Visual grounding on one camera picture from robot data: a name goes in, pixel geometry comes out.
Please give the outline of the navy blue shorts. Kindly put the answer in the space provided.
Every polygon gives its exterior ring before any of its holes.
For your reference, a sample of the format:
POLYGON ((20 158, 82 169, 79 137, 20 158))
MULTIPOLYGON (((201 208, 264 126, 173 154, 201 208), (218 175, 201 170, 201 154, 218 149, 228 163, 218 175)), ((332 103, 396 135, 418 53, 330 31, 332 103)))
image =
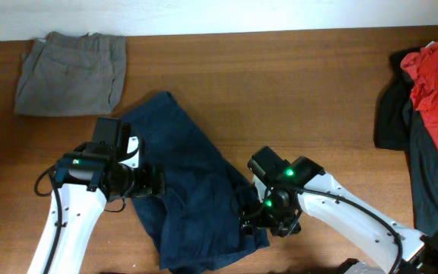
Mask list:
POLYGON ((255 190, 171 93, 154 95, 122 120, 144 139, 141 161, 165 171, 164 195, 133 201, 161 269, 203 273, 268 247, 266 231, 244 231, 232 210, 255 201, 255 190))

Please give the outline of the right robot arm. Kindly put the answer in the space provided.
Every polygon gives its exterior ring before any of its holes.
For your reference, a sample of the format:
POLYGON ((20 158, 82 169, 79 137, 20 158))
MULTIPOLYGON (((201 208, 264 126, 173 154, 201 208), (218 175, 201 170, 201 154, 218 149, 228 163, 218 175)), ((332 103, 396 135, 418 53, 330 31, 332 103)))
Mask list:
POLYGON ((238 213, 246 230, 268 229, 287 237, 300 232, 300 216, 307 214, 335 229, 375 263, 347 259, 339 273, 438 273, 438 232, 428 236, 387 217, 309 158, 289 162, 265 146, 247 166, 258 199, 238 213))

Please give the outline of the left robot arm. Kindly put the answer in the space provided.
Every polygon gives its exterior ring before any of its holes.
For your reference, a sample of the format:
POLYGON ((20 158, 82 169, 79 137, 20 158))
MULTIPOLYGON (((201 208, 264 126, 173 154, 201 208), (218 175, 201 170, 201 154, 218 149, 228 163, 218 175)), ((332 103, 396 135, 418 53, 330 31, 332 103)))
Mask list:
POLYGON ((30 273, 79 272, 107 204, 166 192, 163 169, 141 162, 143 147, 142 137, 129 123, 99 118, 89 142, 43 172, 52 187, 51 204, 30 273))

